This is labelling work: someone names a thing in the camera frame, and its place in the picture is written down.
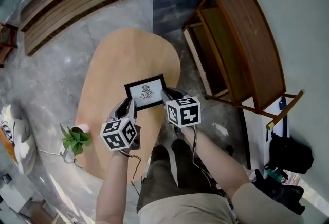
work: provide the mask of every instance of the wooden chair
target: wooden chair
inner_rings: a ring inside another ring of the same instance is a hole
[[[0,68],[4,68],[3,62],[11,49],[17,48],[17,27],[0,22]]]
[[[286,94],[279,53],[257,0],[203,0],[183,32],[205,73],[207,99],[273,118],[270,130],[304,94]],[[215,84],[222,91],[214,91]],[[264,112],[281,96],[293,100],[279,115]],[[250,97],[254,108],[242,105]]]

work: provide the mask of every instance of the oval table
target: oval table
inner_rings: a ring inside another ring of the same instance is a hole
[[[99,137],[111,110],[124,98],[124,85],[164,75],[167,87],[176,87],[180,75],[179,57],[174,47],[155,34],[136,29],[119,29],[97,46],[83,85],[76,125],[87,124],[93,143],[84,147],[78,162],[91,175],[104,179],[112,152]],[[162,105],[141,110],[136,124],[141,126],[141,149],[131,154],[141,158],[135,180],[144,172],[160,132],[165,110]],[[129,159],[127,182],[132,180],[138,160]]]

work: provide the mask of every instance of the white wall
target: white wall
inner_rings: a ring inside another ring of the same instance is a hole
[[[306,94],[289,113],[291,135],[313,150],[303,179],[329,201],[329,0],[258,0],[280,53],[288,93]]]

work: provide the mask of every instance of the white pot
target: white pot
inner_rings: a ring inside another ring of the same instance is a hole
[[[84,132],[84,133],[87,133],[87,134],[90,133],[89,126],[86,125],[86,124],[80,124],[80,125],[73,126],[73,127],[71,128],[71,130],[74,131],[75,128],[80,129],[80,130],[81,130],[82,132]]]
[[[76,129],[81,130],[82,132],[87,133],[87,134],[90,133],[89,126],[86,124],[76,125],[71,128],[71,130],[73,130],[73,131],[75,131]],[[65,149],[62,153],[63,153],[64,158],[70,158],[70,159],[75,158],[71,148]]]

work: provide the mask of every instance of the black and white cube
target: black and white cube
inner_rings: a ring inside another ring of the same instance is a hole
[[[197,97],[166,102],[168,120],[179,128],[201,123],[201,107]]]
[[[111,151],[129,148],[138,134],[135,122],[134,118],[124,118],[104,123],[100,137]]]

